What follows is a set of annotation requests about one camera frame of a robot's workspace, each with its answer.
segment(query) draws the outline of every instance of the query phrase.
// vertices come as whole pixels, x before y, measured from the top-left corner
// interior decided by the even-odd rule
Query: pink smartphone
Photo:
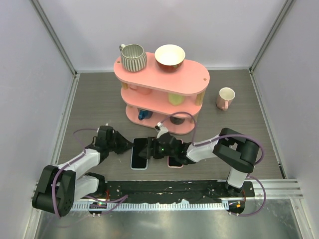
[[[173,158],[173,157],[167,157],[167,165],[170,168],[182,168],[184,166],[183,164],[177,162],[175,160],[175,158]]]

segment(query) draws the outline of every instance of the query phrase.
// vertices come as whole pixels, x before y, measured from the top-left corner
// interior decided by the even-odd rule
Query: mug handle
[[[229,106],[229,103],[228,103],[228,101],[225,101],[225,106],[223,107],[223,110],[227,110],[228,109],[228,106]]]
[[[121,45],[120,45],[120,51],[122,51],[124,47],[125,47],[125,45],[124,45],[124,44],[121,44]]]

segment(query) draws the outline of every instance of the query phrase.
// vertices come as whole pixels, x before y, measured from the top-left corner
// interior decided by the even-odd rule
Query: shelf tier
[[[129,118],[130,121],[136,124],[140,124],[146,127],[151,127],[154,128],[155,125],[157,125],[158,122],[163,120],[166,115],[162,115],[159,113],[153,113],[152,117],[150,119],[144,119],[144,120],[139,120],[138,115],[139,111],[135,107],[130,107],[126,106],[126,115]],[[174,134],[187,134],[191,132],[194,129],[194,123],[191,123],[190,119],[186,119],[184,123],[180,125],[175,125],[170,120],[166,120],[164,122],[164,126],[167,127],[169,132],[174,133]]]
[[[164,115],[170,115],[175,112],[185,111],[194,116],[200,111],[202,106],[195,105],[196,96],[186,96],[182,104],[180,104],[179,106],[173,106],[168,101],[168,93],[157,90],[152,90],[150,94],[143,95],[136,90],[132,90],[131,88],[122,88],[121,96],[124,102],[130,106],[161,113]],[[179,114],[175,115],[175,117],[189,118],[190,116]]]
[[[208,86],[210,76],[202,64],[185,59],[175,72],[167,73],[158,67],[154,53],[147,52],[146,54],[147,66],[139,72],[125,70],[119,57],[114,63],[114,73],[117,78],[127,84],[183,96],[199,94]]]

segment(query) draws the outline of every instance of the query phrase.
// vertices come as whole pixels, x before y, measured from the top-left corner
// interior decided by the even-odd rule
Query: pink mug
[[[223,111],[228,110],[228,107],[235,98],[235,92],[229,87],[224,87],[220,89],[219,95],[217,97],[216,105]]]

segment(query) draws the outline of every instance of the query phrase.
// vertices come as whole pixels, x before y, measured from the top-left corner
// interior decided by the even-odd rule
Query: black smartphone
[[[133,170],[145,170],[148,167],[148,160],[139,157],[140,151],[145,147],[147,138],[135,138],[133,139],[134,147],[132,148],[131,157],[131,169]]]
[[[168,158],[167,158],[167,165],[168,165],[170,168],[181,168],[181,167],[183,166],[183,164],[177,162],[177,161],[175,160],[175,158],[173,158],[173,157],[168,157]]]

